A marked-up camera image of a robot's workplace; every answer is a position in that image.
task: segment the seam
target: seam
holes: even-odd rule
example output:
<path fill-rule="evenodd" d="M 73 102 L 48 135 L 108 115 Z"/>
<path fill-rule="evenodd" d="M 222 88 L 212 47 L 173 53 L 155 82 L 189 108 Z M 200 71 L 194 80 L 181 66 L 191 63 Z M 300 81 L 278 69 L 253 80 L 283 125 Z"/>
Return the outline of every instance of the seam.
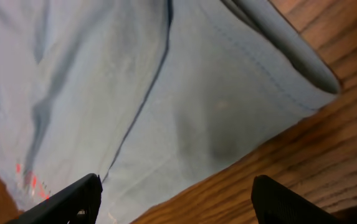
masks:
<path fill-rule="evenodd" d="M 171 0 L 169 0 L 169 1 L 166 2 L 166 5 L 165 5 L 165 9 L 167 10 L 165 16 L 167 18 L 170 17 L 169 13 L 171 11 L 170 7 L 172 7 L 171 4 L 172 4 L 172 2 L 171 2 Z M 123 139 L 121 140 L 121 143 L 120 143 L 119 147 L 117 148 L 117 151 L 115 153 L 115 156 L 113 157 L 112 163 L 110 164 L 110 166 L 109 166 L 109 168 L 107 170 L 107 173 L 105 174 L 104 178 L 102 179 L 102 183 L 108 178 L 109 172 L 111 171 L 113 165 L 117 161 L 117 158 L 120 155 L 121 148 L 123 147 L 123 144 L 126 141 L 126 138 L 128 137 L 128 135 L 131 132 L 131 130 L 133 129 L 137 119 L 139 118 L 145 103 L 148 101 L 148 97 L 149 97 L 149 95 L 151 93 L 151 90 L 153 89 L 153 86 L 155 85 L 155 83 L 156 83 L 156 81 L 157 81 L 157 79 L 159 77 L 160 70 L 162 69 L 164 61 L 166 60 L 167 54 L 169 52 L 169 33 L 170 33 L 171 21 L 172 21 L 172 19 L 169 19 L 169 21 L 167 22 L 167 25 L 165 27 L 166 28 L 166 30 L 165 30 L 165 32 L 166 32 L 166 40 L 165 40 L 165 43 L 164 43 L 164 50 L 162 51 L 162 53 L 160 55 L 160 61 L 159 61 L 159 64 L 156 66 L 154 77 L 153 77 L 153 79 L 152 79 L 152 81 L 151 81 L 151 83 L 150 83 L 150 85 L 149 85 L 149 87 L 148 87 L 148 89 L 147 89 L 147 91 L 146 91 L 146 93 L 144 95 L 144 98 L 143 98 L 138 110 L 136 111 L 136 114 L 135 114 L 135 116 L 133 118 L 133 121 L 129 125 L 126 133 L 123 136 Z"/>
<path fill-rule="evenodd" d="M 240 43 L 238 43 L 237 41 L 235 41 L 232 37 L 230 37 L 227 33 L 225 33 L 218 25 L 216 25 L 215 23 L 213 23 L 212 19 L 210 19 L 210 17 L 208 16 L 207 12 L 204 11 L 208 21 L 211 23 L 212 27 L 219 33 L 221 34 L 223 37 L 225 37 L 233 46 L 237 47 L 240 49 L 240 51 L 244 54 L 246 54 L 246 56 L 248 56 L 251 61 L 253 61 L 269 78 L 269 80 L 272 82 L 272 84 L 280 91 L 282 92 L 287 98 L 289 98 L 290 100 L 292 100 L 296 105 L 298 105 L 299 107 L 306 109 L 306 110 L 310 110 L 310 111 L 318 111 L 319 108 L 311 108 L 309 106 L 306 106 L 304 104 L 302 104 L 301 102 L 299 102 L 298 100 L 296 100 L 291 94 L 287 93 L 285 91 L 284 88 L 282 88 L 278 82 L 273 78 L 273 76 L 271 75 L 271 73 L 258 61 L 256 60 L 251 54 L 250 52 L 246 49 L 246 47 L 244 47 L 243 45 L 241 45 Z"/>

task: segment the wooden table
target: wooden table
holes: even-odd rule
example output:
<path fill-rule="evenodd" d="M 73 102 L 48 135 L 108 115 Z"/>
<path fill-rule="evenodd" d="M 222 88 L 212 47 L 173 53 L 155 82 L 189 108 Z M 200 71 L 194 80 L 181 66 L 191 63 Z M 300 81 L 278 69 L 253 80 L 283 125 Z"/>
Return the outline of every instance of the wooden table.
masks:
<path fill-rule="evenodd" d="M 257 223 L 250 191 L 260 174 L 328 212 L 357 205 L 357 0 L 272 2 L 334 71 L 342 95 L 136 223 Z M 17 210 L 2 183 L 0 195 L 3 220 L 12 218 Z"/>

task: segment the wood grain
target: wood grain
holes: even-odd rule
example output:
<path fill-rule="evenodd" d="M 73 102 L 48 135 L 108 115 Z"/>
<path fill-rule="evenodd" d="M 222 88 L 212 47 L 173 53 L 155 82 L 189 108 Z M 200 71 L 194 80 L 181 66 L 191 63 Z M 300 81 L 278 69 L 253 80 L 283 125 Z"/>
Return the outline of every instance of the wood grain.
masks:
<path fill-rule="evenodd" d="M 334 71 L 342 95 L 135 223 L 257 223 L 250 193 L 260 174 L 328 212 L 357 205 L 357 0 L 272 2 Z"/>

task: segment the blue fabric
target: blue fabric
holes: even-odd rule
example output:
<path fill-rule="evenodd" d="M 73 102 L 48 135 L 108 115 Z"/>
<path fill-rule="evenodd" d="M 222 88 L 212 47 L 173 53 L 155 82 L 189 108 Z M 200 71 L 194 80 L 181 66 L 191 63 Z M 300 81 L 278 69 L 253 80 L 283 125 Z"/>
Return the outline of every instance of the blue fabric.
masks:
<path fill-rule="evenodd" d="M 30 172 L 51 195 L 94 172 L 97 222 L 129 223 L 340 90 L 266 0 L 241 1 L 248 22 L 217 0 L 39 2 L 0 0 L 0 177 L 21 208 L 43 200 Z"/>

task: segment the stitching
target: stitching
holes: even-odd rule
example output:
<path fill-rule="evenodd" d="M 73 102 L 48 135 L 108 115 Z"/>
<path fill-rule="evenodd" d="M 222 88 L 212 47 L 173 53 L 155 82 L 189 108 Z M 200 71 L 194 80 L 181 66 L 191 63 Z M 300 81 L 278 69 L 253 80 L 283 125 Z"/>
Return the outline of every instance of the stitching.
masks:
<path fill-rule="evenodd" d="M 292 95 L 290 95 L 289 93 L 287 93 L 278 83 L 277 81 L 273 78 L 273 76 L 271 75 L 271 73 L 259 62 L 257 61 L 253 56 L 251 56 L 251 54 L 249 53 L 249 51 L 242 46 L 240 43 L 238 43 L 237 41 L 235 41 L 232 37 L 230 37 L 229 35 L 227 35 L 220 27 L 218 27 L 217 25 L 215 25 L 215 23 L 213 23 L 212 19 L 210 19 L 208 16 L 206 16 L 208 18 L 208 20 L 211 22 L 213 28 L 218 31 L 218 33 L 220 33 L 223 37 L 225 37 L 233 46 L 238 47 L 239 49 L 241 49 L 241 51 L 243 53 L 246 54 L 246 56 L 248 56 L 251 61 L 253 61 L 259 68 L 261 68 L 261 70 L 263 72 L 265 72 L 269 78 L 269 80 L 274 84 L 275 87 L 277 87 L 277 89 L 279 91 L 281 91 L 287 98 L 291 99 L 296 105 L 306 109 L 306 110 L 310 110 L 310 111 L 318 111 L 319 108 L 310 108 L 304 104 L 302 104 L 301 102 L 299 102 L 298 100 L 296 100 Z"/>

